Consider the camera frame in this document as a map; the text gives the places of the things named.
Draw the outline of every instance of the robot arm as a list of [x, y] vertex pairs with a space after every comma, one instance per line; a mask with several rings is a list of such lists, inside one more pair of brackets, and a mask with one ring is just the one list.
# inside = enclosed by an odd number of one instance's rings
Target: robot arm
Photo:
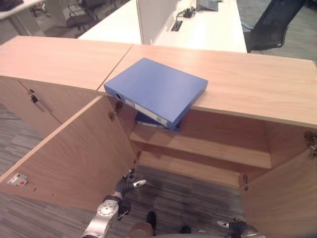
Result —
[[123, 176], [111, 196], [107, 196], [99, 205], [95, 217], [91, 220], [82, 238], [108, 238], [114, 223], [130, 211], [130, 204], [123, 197], [135, 188], [143, 186], [146, 181], [131, 182], [134, 169]]

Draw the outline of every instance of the label sticker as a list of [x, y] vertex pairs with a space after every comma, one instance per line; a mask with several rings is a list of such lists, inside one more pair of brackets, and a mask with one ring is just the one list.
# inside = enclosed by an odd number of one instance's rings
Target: label sticker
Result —
[[148, 117], [152, 118], [153, 120], [158, 121], [159, 123], [161, 123], [162, 125], [164, 125], [165, 127], [167, 127], [167, 120], [159, 117], [158, 115], [156, 115], [155, 113], [150, 112], [149, 110], [141, 107], [138, 104], [134, 104], [134, 108], [140, 112], [142, 112], [143, 114], [147, 115]]

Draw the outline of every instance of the black shoe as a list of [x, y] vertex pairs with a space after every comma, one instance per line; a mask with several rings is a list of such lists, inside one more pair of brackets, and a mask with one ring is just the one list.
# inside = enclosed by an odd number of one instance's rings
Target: black shoe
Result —
[[190, 229], [189, 226], [183, 226], [182, 229], [180, 230], [181, 234], [190, 234], [192, 232], [192, 229]]
[[153, 231], [155, 231], [155, 228], [157, 227], [157, 216], [154, 211], [148, 213], [146, 223], [149, 223], [152, 226]]

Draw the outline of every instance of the chair backrest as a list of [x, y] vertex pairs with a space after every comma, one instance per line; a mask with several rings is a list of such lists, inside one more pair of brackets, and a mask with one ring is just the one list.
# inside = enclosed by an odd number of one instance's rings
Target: chair backrest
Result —
[[102, 6], [106, 3], [106, 0], [82, 0], [81, 5], [83, 8], [94, 9]]
[[272, 0], [251, 31], [249, 44], [252, 50], [281, 47], [289, 23], [306, 0]]

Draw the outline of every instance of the black chair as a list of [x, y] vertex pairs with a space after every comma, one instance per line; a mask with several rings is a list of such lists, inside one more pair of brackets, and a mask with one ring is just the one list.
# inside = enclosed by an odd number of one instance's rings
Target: black chair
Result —
[[254, 27], [242, 23], [251, 31], [243, 32], [247, 52], [280, 48], [286, 31], [306, 0], [272, 0]]
[[70, 13], [66, 21], [67, 27], [77, 26], [78, 30], [81, 30], [81, 28], [85, 30], [85, 25], [97, 23], [98, 16], [95, 10], [105, 4], [106, 0], [82, 0], [82, 2], [68, 5]]

